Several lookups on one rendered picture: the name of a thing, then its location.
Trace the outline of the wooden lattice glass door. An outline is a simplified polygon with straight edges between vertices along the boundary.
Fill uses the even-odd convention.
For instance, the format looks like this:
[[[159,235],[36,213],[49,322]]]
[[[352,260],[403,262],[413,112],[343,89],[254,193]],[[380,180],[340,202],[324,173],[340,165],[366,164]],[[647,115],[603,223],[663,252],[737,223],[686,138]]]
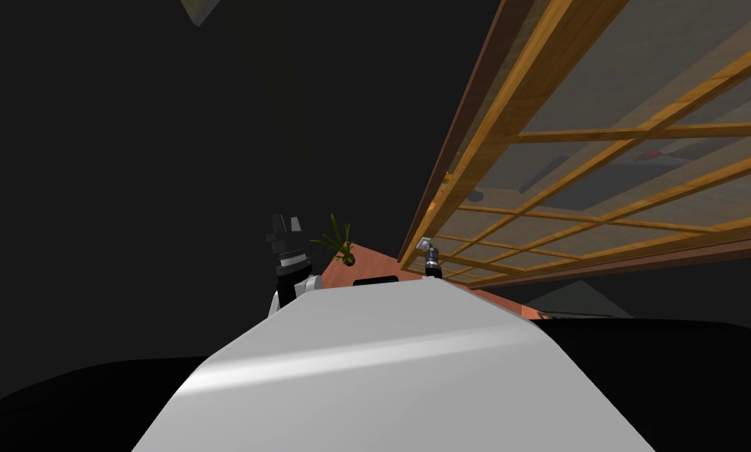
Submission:
[[[501,0],[421,206],[470,288],[751,250],[751,0]]]

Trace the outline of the green potted plant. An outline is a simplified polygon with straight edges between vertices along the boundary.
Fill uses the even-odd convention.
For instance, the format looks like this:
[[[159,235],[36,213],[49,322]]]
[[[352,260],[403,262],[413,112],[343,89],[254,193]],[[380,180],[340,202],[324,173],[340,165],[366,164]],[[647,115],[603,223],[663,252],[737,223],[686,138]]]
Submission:
[[[333,251],[334,259],[347,267],[352,267],[355,264],[355,255],[352,252],[354,242],[350,239],[351,225],[339,223],[333,213],[330,215],[330,222],[333,234],[322,234],[319,239],[311,239],[311,242]]]

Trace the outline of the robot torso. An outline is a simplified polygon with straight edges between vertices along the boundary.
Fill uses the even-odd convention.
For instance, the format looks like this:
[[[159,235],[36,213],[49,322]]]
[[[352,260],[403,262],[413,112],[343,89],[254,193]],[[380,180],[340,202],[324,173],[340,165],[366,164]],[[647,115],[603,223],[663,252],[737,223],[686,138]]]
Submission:
[[[441,279],[309,291],[213,353],[132,452],[654,452],[552,338]]]

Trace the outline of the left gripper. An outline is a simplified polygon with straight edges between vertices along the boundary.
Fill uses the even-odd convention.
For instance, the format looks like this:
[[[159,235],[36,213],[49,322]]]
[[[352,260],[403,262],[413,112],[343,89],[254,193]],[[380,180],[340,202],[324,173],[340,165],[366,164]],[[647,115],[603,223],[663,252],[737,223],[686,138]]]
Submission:
[[[290,230],[286,230],[283,215],[272,214],[272,232],[266,235],[274,254],[294,253],[305,248],[305,236],[298,217],[290,218]]]

